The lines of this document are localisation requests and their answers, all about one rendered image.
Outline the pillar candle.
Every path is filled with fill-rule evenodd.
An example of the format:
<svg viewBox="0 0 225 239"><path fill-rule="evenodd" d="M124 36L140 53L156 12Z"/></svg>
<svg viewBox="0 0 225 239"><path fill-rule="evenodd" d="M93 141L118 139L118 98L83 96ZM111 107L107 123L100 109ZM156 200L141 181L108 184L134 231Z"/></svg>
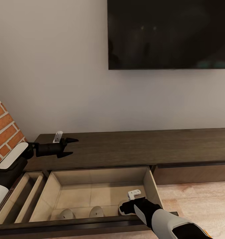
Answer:
<svg viewBox="0 0 225 239"><path fill-rule="evenodd" d="M118 215L120 216L120 215L125 215L125 213L124 212L121 212L121 210L120 210L120 206L122 206L122 204L123 203L125 203L125 202L128 202L127 200L122 200L122 201L120 201L120 203L119 203L119 206L118 206Z"/></svg>
<svg viewBox="0 0 225 239"><path fill-rule="evenodd" d="M58 220L66 219L76 219L74 213L70 209L63 210L58 217Z"/></svg>
<svg viewBox="0 0 225 239"><path fill-rule="evenodd" d="M102 207L100 206L95 206L91 212L90 212L90 218L92 217L104 217L104 211L102 209Z"/></svg>

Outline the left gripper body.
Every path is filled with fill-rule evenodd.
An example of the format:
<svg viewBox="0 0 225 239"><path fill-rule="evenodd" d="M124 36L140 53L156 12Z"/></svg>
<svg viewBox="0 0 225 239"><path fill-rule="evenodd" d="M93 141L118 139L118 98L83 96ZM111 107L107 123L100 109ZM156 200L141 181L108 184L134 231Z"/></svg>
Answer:
<svg viewBox="0 0 225 239"><path fill-rule="evenodd" d="M59 143L48 143L48 153L49 155L57 155L57 158L61 158L62 153L64 152L64 149L66 147L66 142L64 138L60 139Z"/></svg>

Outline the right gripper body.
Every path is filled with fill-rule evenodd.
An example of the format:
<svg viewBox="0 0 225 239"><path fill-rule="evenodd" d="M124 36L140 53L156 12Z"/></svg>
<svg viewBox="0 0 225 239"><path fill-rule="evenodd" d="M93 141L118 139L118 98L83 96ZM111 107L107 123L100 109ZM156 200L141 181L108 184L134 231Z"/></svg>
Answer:
<svg viewBox="0 0 225 239"><path fill-rule="evenodd" d="M135 214L135 212L132 210L133 202L134 202L134 200L130 200L128 202L123 203L123 210L124 210L125 215L131 214L131 213Z"/></svg>

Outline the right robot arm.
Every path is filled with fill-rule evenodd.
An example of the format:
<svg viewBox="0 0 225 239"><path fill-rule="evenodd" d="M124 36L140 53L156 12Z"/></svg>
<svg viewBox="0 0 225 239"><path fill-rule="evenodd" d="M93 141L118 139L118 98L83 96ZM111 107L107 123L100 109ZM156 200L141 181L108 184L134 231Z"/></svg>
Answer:
<svg viewBox="0 0 225 239"><path fill-rule="evenodd" d="M125 215L136 214L159 239L213 239L189 219L176 216L139 196L139 189L128 192L129 201L120 206Z"/></svg>

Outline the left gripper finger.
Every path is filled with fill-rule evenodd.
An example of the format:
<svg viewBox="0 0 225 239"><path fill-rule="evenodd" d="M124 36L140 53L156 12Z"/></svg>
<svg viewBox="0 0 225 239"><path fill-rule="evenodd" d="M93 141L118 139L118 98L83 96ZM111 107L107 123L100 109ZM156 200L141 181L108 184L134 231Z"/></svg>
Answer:
<svg viewBox="0 0 225 239"><path fill-rule="evenodd" d="M70 154L73 154L73 152L63 152L61 158L65 157L65 156L68 156Z"/></svg>
<svg viewBox="0 0 225 239"><path fill-rule="evenodd" d="M66 145L67 145L68 143L71 143L71 142L78 142L78 139L75 139L75 138L66 138L66 139L65 139L65 142L66 142Z"/></svg>

